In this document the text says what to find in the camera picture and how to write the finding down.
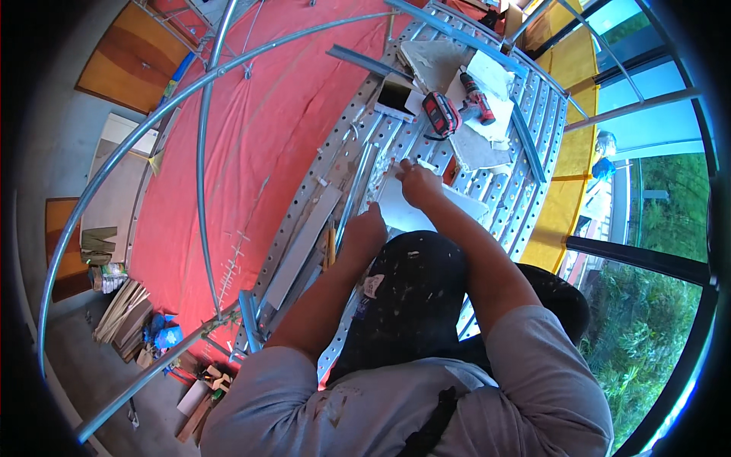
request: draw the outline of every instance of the red floor covering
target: red floor covering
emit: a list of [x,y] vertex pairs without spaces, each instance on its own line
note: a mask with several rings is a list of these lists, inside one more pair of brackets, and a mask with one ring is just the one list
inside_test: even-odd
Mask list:
[[[388,10],[380,0],[308,4],[308,0],[267,0],[247,49],[317,24]],[[227,43],[233,50],[241,51],[255,12],[256,7],[249,10],[230,30]],[[399,15],[395,34],[410,20]],[[243,256],[235,258],[240,273],[232,278],[224,307],[233,303],[239,289],[253,285],[317,148],[367,75],[325,51],[337,43],[380,58],[385,27],[386,19],[377,18],[319,32],[256,57],[251,80],[243,79],[243,69],[238,68],[216,80],[205,150],[205,195],[217,289],[224,265],[233,259],[237,231],[249,239],[241,245]],[[196,60],[181,86],[201,74],[202,65]],[[150,291],[155,310],[177,314],[175,321],[188,335],[214,310],[195,198],[200,92],[181,106],[165,147],[162,172],[152,178],[143,201],[130,274]],[[238,324],[220,328],[213,339],[227,347],[237,331]],[[199,359],[226,360],[204,341],[190,350]]]

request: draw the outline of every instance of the red drill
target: red drill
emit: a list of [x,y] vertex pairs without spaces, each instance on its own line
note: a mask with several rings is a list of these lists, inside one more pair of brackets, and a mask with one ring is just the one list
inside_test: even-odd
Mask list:
[[495,115],[488,105],[488,99],[485,98],[485,94],[482,93],[477,83],[474,82],[472,76],[463,72],[459,75],[459,81],[462,82],[464,90],[467,92],[467,101],[463,102],[463,107],[459,110],[462,119],[467,120],[473,117],[478,117],[482,125],[490,125],[495,122]]

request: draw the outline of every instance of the person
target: person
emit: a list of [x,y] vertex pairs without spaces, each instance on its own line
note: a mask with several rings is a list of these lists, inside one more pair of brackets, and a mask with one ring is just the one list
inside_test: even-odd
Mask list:
[[[241,362],[205,423],[205,456],[605,456],[612,419],[576,349],[580,293],[516,265],[408,159],[406,201],[435,232],[386,243],[379,206],[346,226],[340,255]],[[371,265],[327,388],[316,365]],[[465,292],[482,333],[456,333]]]

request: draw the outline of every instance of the hand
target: hand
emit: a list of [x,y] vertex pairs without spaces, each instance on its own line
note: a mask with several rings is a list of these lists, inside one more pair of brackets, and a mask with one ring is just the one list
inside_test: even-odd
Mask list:
[[401,191],[411,206],[424,211],[427,205],[444,197],[441,176],[421,165],[412,165],[408,159],[402,160],[399,165],[404,172],[396,173],[396,179],[401,181]]
[[345,226],[343,247],[336,265],[352,267],[361,274],[386,244],[386,237],[381,208],[378,203],[371,203],[365,213],[350,219]]

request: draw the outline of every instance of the broom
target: broom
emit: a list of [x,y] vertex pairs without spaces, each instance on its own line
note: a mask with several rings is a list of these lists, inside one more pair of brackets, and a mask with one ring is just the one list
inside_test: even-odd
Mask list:
[[139,154],[134,151],[127,151],[128,154],[131,154],[133,156],[140,157],[141,159],[144,159],[148,162],[150,162],[150,168],[152,168],[152,174],[157,176],[160,173],[160,167],[162,166],[162,154],[165,152],[164,149],[160,150],[159,153],[155,154],[152,157],[146,157],[142,154]]

